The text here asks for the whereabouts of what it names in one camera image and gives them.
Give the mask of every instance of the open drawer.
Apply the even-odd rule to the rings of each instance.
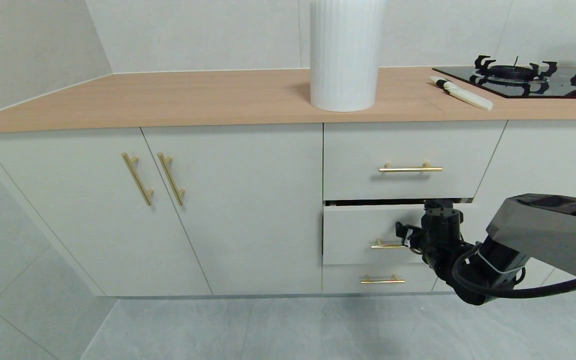
[[[454,207],[466,219],[478,209],[475,203]],[[325,207],[323,265],[422,263],[420,255],[398,246],[401,239],[395,235],[395,223],[421,226],[423,214],[421,203]]]

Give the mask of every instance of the gray tile floor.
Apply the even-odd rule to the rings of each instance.
[[[83,360],[576,360],[576,292],[120,300]]]

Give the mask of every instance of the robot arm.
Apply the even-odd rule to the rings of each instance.
[[[524,265],[530,258],[576,276],[576,198],[550,194],[508,198],[487,227],[487,239],[478,244],[462,238],[464,214],[452,202],[428,200],[424,207],[421,227],[396,223],[397,236],[466,303],[482,305],[498,297],[543,297],[576,290],[576,279],[514,290],[526,276]]]

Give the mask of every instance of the wooden countertop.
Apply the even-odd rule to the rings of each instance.
[[[459,80],[491,100],[484,111],[431,84],[429,67],[380,68],[377,100],[357,112],[310,102],[309,70],[114,74],[0,111],[0,133],[137,126],[290,123],[386,123],[576,119],[576,99],[502,98]]]

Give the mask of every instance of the black cable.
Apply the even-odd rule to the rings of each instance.
[[[521,268],[521,275],[519,275],[519,278],[515,278],[514,284],[515,285],[520,284],[522,281],[524,281],[525,277],[526,277],[526,268]]]
[[[471,292],[476,292],[484,296],[498,297],[503,299],[531,299],[535,297],[555,296],[558,294],[576,291],[576,278],[574,280],[564,281],[554,285],[519,290],[489,289],[488,287],[473,284],[465,278],[462,278],[462,276],[459,274],[459,268],[467,258],[470,258],[477,253],[477,250],[479,250],[480,246],[482,246],[482,244],[476,244],[469,251],[466,251],[466,253],[459,256],[455,264],[452,266],[452,277],[459,285],[466,288],[467,290],[470,290]]]

